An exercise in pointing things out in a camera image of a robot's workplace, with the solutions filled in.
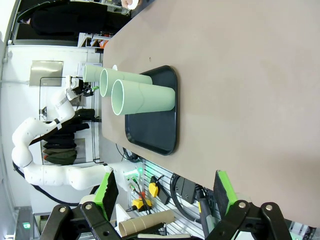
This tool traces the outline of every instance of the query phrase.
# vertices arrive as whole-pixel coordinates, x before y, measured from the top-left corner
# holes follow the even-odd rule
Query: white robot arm
[[[46,124],[29,117],[26,119],[13,133],[12,141],[14,148],[12,150],[13,162],[24,171],[25,180],[32,185],[48,185],[61,186],[71,185],[76,190],[84,190],[93,186],[99,185],[106,173],[116,169],[115,179],[120,183],[121,187],[129,190],[128,184],[124,183],[121,173],[134,170],[136,165],[126,161],[122,165],[96,165],[86,168],[75,166],[54,166],[54,165],[39,165],[33,162],[32,153],[29,150],[31,141],[38,135],[43,135],[51,132],[55,128],[62,128],[62,124],[75,115],[75,110],[69,100],[77,97],[72,91],[69,84],[66,89],[57,92],[51,99],[51,103],[58,114],[53,122]]]

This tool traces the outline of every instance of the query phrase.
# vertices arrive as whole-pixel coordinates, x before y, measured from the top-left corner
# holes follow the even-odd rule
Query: beige tabletop
[[[320,227],[320,1],[156,0],[107,44],[103,64],[170,65],[179,84],[172,155],[129,143],[108,97],[104,137],[208,188],[226,170],[255,205]]]

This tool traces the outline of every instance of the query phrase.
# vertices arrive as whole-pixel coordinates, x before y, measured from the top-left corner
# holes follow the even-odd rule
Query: light green plastic cup
[[[99,82],[100,75],[104,68],[101,66],[84,65],[83,69],[83,81],[88,82]]]
[[[111,97],[112,87],[116,80],[126,80],[152,85],[152,79],[149,76],[105,68],[101,72],[99,83],[102,97]]]
[[[116,80],[111,103],[115,115],[170,111],[176,105],[176,92],[170,87]]]

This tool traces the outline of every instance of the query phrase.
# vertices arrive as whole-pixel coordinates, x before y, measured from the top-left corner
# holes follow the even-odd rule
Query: screw
[[[267,209],[268,211],[271,211],[272,210],[272,206],[271,205],[267,205],[267,206],[265,206],[265,209]]]
[[[239,207],[242,208],[242,209],[244,209],[244,208],[246,207],[246,204],[245,204],[244,202],[240,202],[240,203],[239,203]]]
[[[90,210],[92,208],[91,204],[85,205],[85,209]]]

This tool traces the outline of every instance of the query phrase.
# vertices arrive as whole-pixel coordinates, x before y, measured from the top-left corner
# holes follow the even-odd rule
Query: hand
[[[132,4],[132,0],[121,0],[122,7],[128,8],[128,5]]]

